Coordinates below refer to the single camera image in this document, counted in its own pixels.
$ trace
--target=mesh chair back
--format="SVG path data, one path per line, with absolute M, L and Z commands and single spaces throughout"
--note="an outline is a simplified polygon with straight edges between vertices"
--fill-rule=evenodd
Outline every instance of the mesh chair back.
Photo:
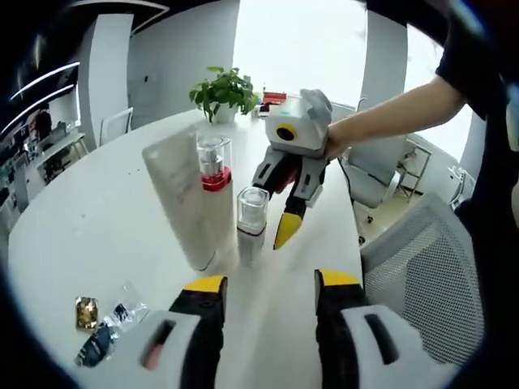
M 387 186 L 404 155 L 405 136 L 393 136 L 355 144 L 350 149 L 348 163 Z
M 462 365 L 483 338 L 472 241 L 448 205 L 426 194 L 361 252 L 365 290 L 417 328 L 438 362 Z

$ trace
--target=gold wrapper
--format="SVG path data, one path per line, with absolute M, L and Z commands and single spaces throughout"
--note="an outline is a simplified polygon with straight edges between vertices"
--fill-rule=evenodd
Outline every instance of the gold wrapper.
M 98 323 L 97 300 L 91 297 L 75 299 L 75 327 L 78 330 L 93 332 Z

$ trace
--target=human hand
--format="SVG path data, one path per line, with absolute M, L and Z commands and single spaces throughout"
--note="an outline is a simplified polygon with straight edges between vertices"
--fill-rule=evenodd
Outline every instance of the human hand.
M 332 123 L 329 126 L 328 132 L 328 143 L 326 145 L 326 155 L 330 160 L 335 160 L 339 157 L 347 148 L 347 144 L 344 143 L 339 136 L 339 130 L 336 123 Z

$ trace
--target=potted plant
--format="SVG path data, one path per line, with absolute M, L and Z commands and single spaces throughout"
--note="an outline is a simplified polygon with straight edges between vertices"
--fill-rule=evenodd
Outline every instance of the potted plant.
M 251 80 L 238 76 L 237 67 L 225 71 L 223 67 L 210 66 L 208 70 L 216 72 L 217 78 L 196 84 L 195 89 L 189 92 L 189 98 L 204 111 L 211 123 L 213 120 L 216 123 L 232 122 L 238 109 L 247 115 L 258 104 L 259 98 L 252 91 Z

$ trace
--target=white flower pot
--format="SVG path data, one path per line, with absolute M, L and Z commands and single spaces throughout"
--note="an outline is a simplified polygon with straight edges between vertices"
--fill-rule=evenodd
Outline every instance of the white flower pot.
M 238 106 L 235 105 L 233 108 L 229 107 L 229 104 L 222 104 L 216 115 L 212 117 L 213 123 L 226 124 L 234 122 L 234 117 L 238 112 Z

